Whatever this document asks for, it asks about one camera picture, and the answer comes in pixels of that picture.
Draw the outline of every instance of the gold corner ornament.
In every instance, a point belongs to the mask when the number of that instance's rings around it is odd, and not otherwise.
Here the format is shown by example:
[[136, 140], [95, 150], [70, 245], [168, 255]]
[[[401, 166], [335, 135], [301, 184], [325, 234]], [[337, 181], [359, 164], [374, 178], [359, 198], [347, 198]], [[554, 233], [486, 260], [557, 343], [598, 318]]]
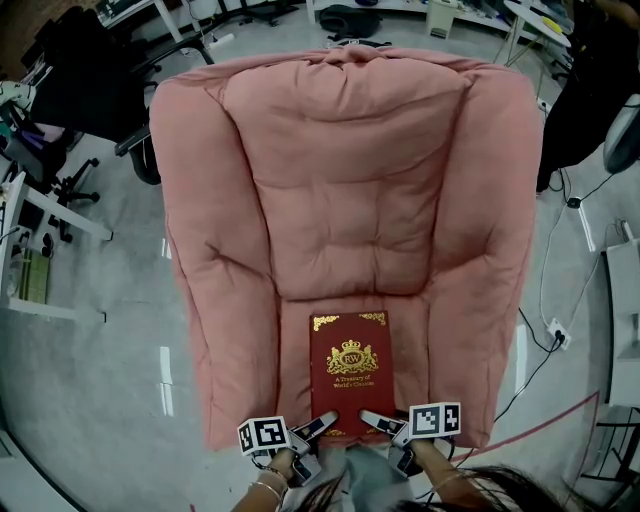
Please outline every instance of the gold corner ornament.
[[360, 313], [359, 316], [367, 320], [377, 320], [380, 322], [380, 325], [387, 325], [387, 319], [384, 313]]
[[338, 315], [333, 316], [314, 316], [313, 317], [313, 330], [318, 332], [320, 330], [320, 326], [324, 324], [330, 324], [331, 322], [335, 322], [338, 318]]
[[345, 341], [342, 351], [331, 347], [331, 356], [327, 357], [327, 373], [363, 373], [378, 369], [378, 354], [371, 352], [371, 345], [360, 350], [359, 341]]

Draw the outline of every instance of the wrist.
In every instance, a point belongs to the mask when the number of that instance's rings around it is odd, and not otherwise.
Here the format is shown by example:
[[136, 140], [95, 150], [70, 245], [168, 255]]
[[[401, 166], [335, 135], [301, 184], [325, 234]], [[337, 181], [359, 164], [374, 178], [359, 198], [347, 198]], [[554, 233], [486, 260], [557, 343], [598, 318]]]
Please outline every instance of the wrist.
[[287, 481], [282, 476], [272, 471], [260, 471], [257, 481], [262, 482], [263, 484], [267, 484], [269, 487], [274, 489], [281, 497], [284, 496], [289, 489]]
[[275, 469], [288, 482], [293, 478], [293, 459], [295, 455], [291, 450], [281, 450], [269, 463], [269, 467]]

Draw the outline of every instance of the bracelet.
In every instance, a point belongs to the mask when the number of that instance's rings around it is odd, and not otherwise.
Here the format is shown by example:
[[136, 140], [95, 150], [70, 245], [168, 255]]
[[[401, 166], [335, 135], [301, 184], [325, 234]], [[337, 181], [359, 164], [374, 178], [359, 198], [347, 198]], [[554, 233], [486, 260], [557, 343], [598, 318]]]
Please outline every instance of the bracelet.
[[249, 489], [251, 489], [251, 487], [253, 487], [254, 485], [259, 485], [261, 487], [264, 487], [266, 489], [269, 489], [276, 497], [276, 499], [278, 500], [278, 506], [281, 507], [282, 506], [282, 500], [284, 499], [284, 494], [282, 496], [280, 496], [280, 493], [278, 491], [276, 491], [273, 487], [271, 487], [269, 484], [265, 484], [264, 482], [251, 482], [249, 484]]
[[264, 464], [260, 464], [255, 458], [251, 457], [251, 462], [253, 462], [253, 465], [255, 467], [257, 467], [258, 469], [261, 469], [262, 471], [270, 471], [271, 473], [275, 473], [276, 475], [278, 475], [280, 478], [282, 478], [284, 480], [284, 483], [287, 484], [287, 487], [289, 486], [289, 480], [287, 479], [286, 476], [284, 476], [282, 474], [281, 471], [278, 471], [276, 468], [272, 468], [270, 466], [265, 466]]
[[282, 483], [284, 483], [285, 488], [286, 489], [289, 488], [289, 482], [287, 481], [285, 476], [280, 471], [278, 471], [277, 469], [267, 467], [265, 469], [261, 469], [260, 473], [261, 474], [266, 474], [266, 475], [274, 475], [274, 476], [278, 477], [280, 480], [282, 480]]
[[455, 480], [456, 478], [460, 478], [460, 475], [451, 475], [448, 478], [445, 478], [442, 482], [440, 482], [438, 485], [436, 485], [433, 489], [431, 489], [431, 492], [436, 493], [438, 492], [438, 489], [441, 489], [442, 487], [444, 487], [445, 485], [447, 485], [449, 482], [451, 482], [451, 480]]

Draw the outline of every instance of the gray floor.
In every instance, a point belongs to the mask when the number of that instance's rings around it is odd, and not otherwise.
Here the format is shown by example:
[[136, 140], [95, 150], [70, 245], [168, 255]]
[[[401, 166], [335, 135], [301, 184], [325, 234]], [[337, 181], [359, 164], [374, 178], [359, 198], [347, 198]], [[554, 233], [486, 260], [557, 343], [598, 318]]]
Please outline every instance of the gray floor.
[[[309, 27], [304, 10], [283, 18], [276, 28], [233, 24], [216, 34], [228, 32], [236, 39], [214, 53], [217, 61], [318, 48], [326, 42], [326, 33]], [[486, 60], [493, 59], [500, 44], [491, 33], [465, 24], [456, 25], [446, 41], [430, 38], [424, 35], [424, 21], [404, 16], [385, 17], [374, 39]], [[169, 76], [201, 64], [197, 55], [176, 56], [163, 64], [162, 74]], [[533, 53], [518, 63], [533, 80], [539, 65]], [[555, 82], [544, 80], [544, 99], [553, 101], [559, 91]], [[203, 448], [183, 305], [173, 283], [171, 262], [162, 250], [161, 188], [144, 185], [127, 158], [113, 155], [112, 143], [91, 136], [80, 141], [66, 169], [78, 168], [88, 157], [97, 157], [101, 163], [83, 188], [98, 191], [102, 200], [76, 209], [110, 226], [115, 237], [103, 243], [75, 231], [72, 244], [57, 243], [49, 301], [89, 305], [106, 311], [108, 321], [83, 326], [0, 312], [0, 392], [9, 421], [46, 471], [90, 510], [175, 512], [189, 510], [189, 504], [199, 511], [227, 510], [242, 495], [253, 471], [235, 450], [213, 454]], [[574, 193], [584, 195], [606, 176], [601, 150], [568, 171]], [[607, 226], [617, 217], [627, 219], [640, 232], [636, 171], [614, 178], [585, 203], [598, 250], [604, 245]], [[538, 339], [544, 342], [548, 340], [538, 307], [540, 272], [561, 201], [560, 194], [552, 192], [538, 200], [535, 244], [522, 301]], [[614, 231], [608, 234], [613, 243]], [[558, 317], [565, 325], [569, 322], [597, 254], [587, 249], [578, 214], [565, 211], [545, 275], [547, 317]], [[607, 308], [604, 272], [599, 267], [577, 312], [573, 345], [550, 358], [496, 424], [492, 442], [519, 435], [603, 388]], [[160, 398], [160, 346], [171, 350], [173, 417], [164, 414]], [[529, 343], [528, 374], [544, 355]], [[511, 365], [499, 410], [513, 396], [514, 375]], [[530, 468], [550, 484], [558, 477], [571, 479], [586, 446], [593, 410], [580, 409], [576, 414], [575, 429], [556, 429], [548, 435], [542, 431], [535, 442], [531, 438], [521, 449], [497, 451], [498, 460]], [[554, 457], [527, 464], [541, 448]]]

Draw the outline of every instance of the red book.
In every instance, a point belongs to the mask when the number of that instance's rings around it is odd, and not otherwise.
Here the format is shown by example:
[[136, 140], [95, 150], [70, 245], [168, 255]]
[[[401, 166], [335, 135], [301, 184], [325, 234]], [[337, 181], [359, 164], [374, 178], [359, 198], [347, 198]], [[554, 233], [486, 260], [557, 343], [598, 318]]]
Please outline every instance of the red book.
[[351, 441], [379, 434], [358, 413], [395, 412], [387, 312], [313, 315], [310, 332], [312, 415], [340, 415], [325, 435]]

